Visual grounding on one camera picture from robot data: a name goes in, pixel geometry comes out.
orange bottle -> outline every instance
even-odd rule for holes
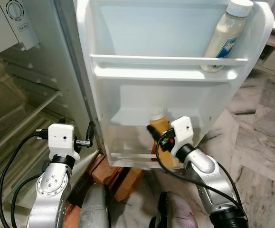
[[[169,129],[169,120],[163,116],[162,112],[155,112],[150,118],[150,125],[152,125],[161,135],[163,135],[162,133]],[[156,144],[157,142],[154,141],[152,154],[156,154]],[[167,168],[175,168],[179,165],[178,160],[173,158],[169,151],[164,152],[161,148],[159,148],[159,156],[161,158],[161,162]]]

gray tile floor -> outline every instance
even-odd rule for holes
[[[275,228],[275,76],[253,70],[200,147],[235,180],[249,227]],[[128,200],[110,205],[112,227],[147,228],[162,191],[181,195],[199,228],[213,227],[195,186],[160,170],[146,171]]]

